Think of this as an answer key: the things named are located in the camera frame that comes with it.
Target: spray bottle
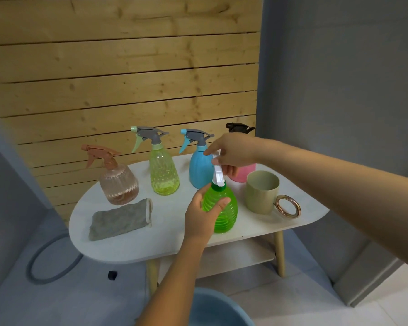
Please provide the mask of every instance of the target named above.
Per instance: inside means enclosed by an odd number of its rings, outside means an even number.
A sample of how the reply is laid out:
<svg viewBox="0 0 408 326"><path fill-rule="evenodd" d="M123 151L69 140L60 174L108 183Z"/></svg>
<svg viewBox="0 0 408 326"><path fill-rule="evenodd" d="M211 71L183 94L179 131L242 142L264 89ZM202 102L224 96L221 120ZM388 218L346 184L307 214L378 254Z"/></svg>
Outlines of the spray bottle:
<svg viewBox="0 0 408 326"><path fill-rule="evenodd" d="M200 189L210 183L213 178L214 169L211 164L211 156L205 156L203 152L207 149L206 140L214 135L197 129L182 129L181 134L185 136L185 141L179 153L182 153L191 142L197 142L197 150L190 159L189 180L194 187Z"/></svg>
<svg viewBox="0 0 408 326"><path fill-rule="evenodd" d="M120 154L104 146L82 145L82 150L88 152L88 168L95 159L103 158L106 170L100 176L100 186L107 200L113 205L124 205L136 198L139 193L139 182L130 168L119 165L114 156Z"/></svg>
<svg viewBox="0 0 408 326"><path fill-rule="evenodd" d="M255 129L255 127L250 127L249 125L245 125L243 123L236 123L230 122L225 125L228 128L228 132L242 132L244 134L249 134L251 131ZM229 178L235 182L245 183L246 178L248 177L249 173L255 171L255 167L257 164L248 165L245 167L239 168L239 173L236 176L230 176Z"/></svg>
<svg viewBox="0 0 408 326"><path fill-rule="evenodd" d="M213 158L218 156L219 152L212 155ZM231 201L216 219L216 223L214 225L214 231L216 233L224 233L231 230L237 219L238 208L237 200L233 191L231 191L231 189L225 184L221 166L215 165L211 187L204 194L202 202L203 211L208 212L220 199L225 197L229 197Z"/></svg>
<svg viewBox="0 0 408 326"><path fill-rule="evenodd" d="M160 137L169 134L153 127L132 126L131 131L136 132L136 144L133 148L134 153L139 145L147 138L151 139L153 149L150 153L150 177L151 186L154 192L161 196L168 196L177 191L180 185L177 170L174 161L163 147Z"/></svg>

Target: wooden slat wall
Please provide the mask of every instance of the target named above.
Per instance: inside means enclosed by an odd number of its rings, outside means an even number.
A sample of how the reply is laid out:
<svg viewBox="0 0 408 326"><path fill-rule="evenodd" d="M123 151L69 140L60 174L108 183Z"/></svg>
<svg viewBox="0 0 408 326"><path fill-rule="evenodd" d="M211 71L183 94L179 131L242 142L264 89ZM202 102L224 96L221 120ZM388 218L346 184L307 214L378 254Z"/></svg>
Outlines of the wooden slat wall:
<svg viewBox="0 0 408 326"><path fill-rule="evenodd" d="M131 164L131 125L173 156L181 128L255 125L260 23L261 0L0 0L0 118L66 223L103 171L81 144Z"/></svg>

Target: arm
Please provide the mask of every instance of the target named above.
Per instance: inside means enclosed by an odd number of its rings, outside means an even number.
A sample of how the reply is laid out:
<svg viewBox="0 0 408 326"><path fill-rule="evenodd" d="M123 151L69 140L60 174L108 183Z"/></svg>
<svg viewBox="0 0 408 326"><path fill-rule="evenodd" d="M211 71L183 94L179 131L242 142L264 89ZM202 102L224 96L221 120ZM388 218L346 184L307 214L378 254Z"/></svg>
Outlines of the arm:
<svg viewBox="0 0 408 326"><path fill-rule="evenodd" d="M217 149L221 164L279 172L408 263L408 178L240 133L225 134L205 153Z"/></svg>
<svg viewBox="0 0 408 326"><path fill-rule="evenodd" d="M136 326L186 326L194 296L201 255L213 234L219 213L230 202L221 199L209 212L201 200L210 184L196 192L185 215L185 238L174 263L143 310Z"/></svg>

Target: blue spray bottle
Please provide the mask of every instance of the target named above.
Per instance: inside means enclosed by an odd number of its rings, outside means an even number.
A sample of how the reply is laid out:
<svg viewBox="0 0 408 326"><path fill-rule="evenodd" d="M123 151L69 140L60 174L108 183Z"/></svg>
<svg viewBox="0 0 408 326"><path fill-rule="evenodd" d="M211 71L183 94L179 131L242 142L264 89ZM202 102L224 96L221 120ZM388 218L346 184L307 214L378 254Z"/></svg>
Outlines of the blue spray bottle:
<svg viewBox="0 0 408 326"><path fill-rule="evenodd" d="M205 156L203 152L207 149L206 140L214 137L214 135L197 129L182 129L181 134L185 136L185 141L180 149L180 153L191 142L197 142L197 150L190 159L189 180L194 187L200 189L206 184L211 183L213 179L214 168L211 164L211 156Z"/></svg>

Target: gray cloth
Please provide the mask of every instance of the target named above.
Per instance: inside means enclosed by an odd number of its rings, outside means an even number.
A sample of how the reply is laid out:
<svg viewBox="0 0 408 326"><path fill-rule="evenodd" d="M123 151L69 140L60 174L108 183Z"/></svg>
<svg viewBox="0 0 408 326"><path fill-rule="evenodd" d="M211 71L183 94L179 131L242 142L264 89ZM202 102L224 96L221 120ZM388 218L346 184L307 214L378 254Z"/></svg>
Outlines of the gray cloth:
<svg viewBox="0 0 408 326"><path fill-rule="evenodd" d="M151 226L151 199L96 212L92 216L89 240L96 241Z"/></svg>

